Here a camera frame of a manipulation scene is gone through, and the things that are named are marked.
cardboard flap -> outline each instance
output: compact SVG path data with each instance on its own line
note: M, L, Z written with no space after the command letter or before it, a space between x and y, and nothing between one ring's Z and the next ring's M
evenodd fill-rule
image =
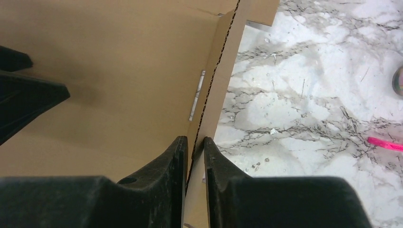
M246 18L249 0L240 0L236 8L223 17L217 26L210 51L206 74L199 93L193 121L188 131L189 153L192 153L192 170L185 202L185 222L192 224L191 210L198 200L204 173L202 142L204 137L213 138L220 118L222 104L237 56Z
M189 7L210 12L214 15L226 14L234 9L237 0L182 0ZM247 20L271 26L280 0L252 0Z

pink object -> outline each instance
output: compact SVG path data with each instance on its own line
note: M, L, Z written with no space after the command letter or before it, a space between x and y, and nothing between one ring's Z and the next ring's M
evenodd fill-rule
M368 142L370 144L374 144L375 146L383 147L385 149L403 152L403 145L395 144L393 142L380 140L374 137L368 137Z

marble floor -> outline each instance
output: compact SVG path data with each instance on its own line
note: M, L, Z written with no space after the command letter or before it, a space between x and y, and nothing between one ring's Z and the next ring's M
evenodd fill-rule
M251 176L338 176L373 227L403 228L402 0L281 0L275 23L250 23L215 141Z

brown cardboard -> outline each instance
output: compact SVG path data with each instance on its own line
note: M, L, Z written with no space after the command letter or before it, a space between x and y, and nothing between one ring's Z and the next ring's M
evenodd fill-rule
M237 0L181 0L190 7L210 12L214 15L225 14L233 9ZM247 19L264 25L273 25L280 0L251 0Z
M199 96L205 97L205 100L198 99L195 109L195 119L199 122L192 122L188 135L194 136L195 144L190 144L189 151L192 152L192 171L188 182L188 191L186 194L185 211L198 211L200 201L207 204L206 200L198 198L199 192L202 190L202 176L204 173L204 157L202 153L202 142L204 137L214 137L227 93L228 83L233 69L233 63L238 52L240 40L242 38L243 26L240 26L246 21L247 12L249 10L248 1L240 1L235 10L224 15L217 27L217 32L211 55L206 67L206 73L203 80L203 86ZM198 211L198 216L192 213L185 214L184 221L193 225L199 221L207 221L208 218L202 218L205 214Z
M224 5L212 0L0 0L0 44L34 62L20 73L64 83L71 93L0 146L0 176L117 181L178 135L188 136L191 154L215 134L248 3L228 3L220 18L213 12ZM202 172L203 159L195 163ZM199 175L190 179L185 218L207 227Z

black plastic part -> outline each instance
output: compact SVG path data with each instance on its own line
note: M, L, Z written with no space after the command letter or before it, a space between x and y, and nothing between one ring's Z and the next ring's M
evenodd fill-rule
M13 72L30 68L32 65L27 54L0 46L0 70Z
M118 184L106 177L0 179L0 227L181 228L187 138Z
M354 190L333 177L251 178L204 139L211 228L370 228Z
M69 97L63 84L0 71L0 145Z

